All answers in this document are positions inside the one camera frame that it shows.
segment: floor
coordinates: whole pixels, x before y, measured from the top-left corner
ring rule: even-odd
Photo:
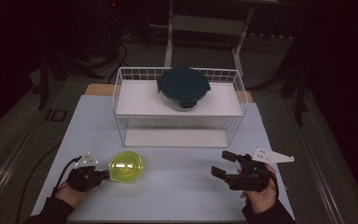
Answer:
[[[164,64],[166,47],[159,41],[127,38],[122,45],[127,51],[128,66],[161,67]],[[241,51],[244,85],[254,86],[273,77],[290,45],[288,39],[248,37]],[[119,47],[120,55],[123,56],[124,51]],[[234,68],[230,49],[195,48],[185,44],[175,45],[172,65]],[[16,219],[21,193],[31,170],[63,139],[80,95],[90,83],[105,83],[116,66],[95,71],[105,79],[91,79],[74,71],[64,82],[50,77],[49,100],[43,110],[37,110],[39,95],[29,92],[0,120],[0,168],[8,159],[16,161],[9,170],[0,170],[0,174],[7,174],[0,184],[5,186],[0,188],[0,223],[12,223]],[[35,71],[30,75],[34,83],[38,82],[38,74],[39,71]],[[303,113],[304,126],[299,127],[293,115],[295,100],[282,98],[281,86],[282,83],[277,83],[251,94],[259,107],[272,149],[296,158],[296,162],[279,164],[296,223],[358,223],[358,187],[312,92],[306,92],[305,104],[309,111]],[[66,111],[65,120],[46,119],[50,109]],[[37,166],[24,191],[21,221],[33,210],[55,152],[53,150]]]

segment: table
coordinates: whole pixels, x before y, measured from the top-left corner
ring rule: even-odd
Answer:
[[[90,151],[99,160],[97,169],[102,170],[116,154],[132,150],[143,159],[143,173],[132,183],[104,181],[69,216],[70,221],[243,222],[241,193],[212,176],[211,166],[235,174],[239,165],[223,160],[223,150],[251,154],[257,146],[270,148],[256,104],[249,104],[227,148],[123,147],[112,113],[112,90],[113,85],[92,84],[81,96],[33,215],[41,211],[62,168],[72,158]],[[277,170],[280,200],[293,217],[278,167],[272,167]]]

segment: wire rack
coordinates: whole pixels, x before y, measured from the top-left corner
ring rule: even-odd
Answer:
[[[129,119],[122,116],[117,116],[117,106],[120,98],[121,85],[123,80],[158,80],[165,71],[172,69],[171,67],[121,67],[117,71],[116,86],[113,94],[113,113],[115,115],[118,130],[121,140],[125,145],[126,134],[128,130]],[[242,117],[223,118],[222,129],[224,129],[227,138],[227,145],[229,145],[234,138],[238,127],[241,124],[242,118],[246,113],[248,98],[245,88],[242,83],[241,74],[238,70],[231,69],[216,69],[216,68],[191,68],[199,71],[206,76],[210,82],[232,83],[237,94],[238,103],[241,108]]]

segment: yellow object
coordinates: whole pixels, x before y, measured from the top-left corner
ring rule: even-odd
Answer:
[[[120,182],[134,180],[143,169],[141,157],[133,151],[120,152],[109,163],[110,179]]]

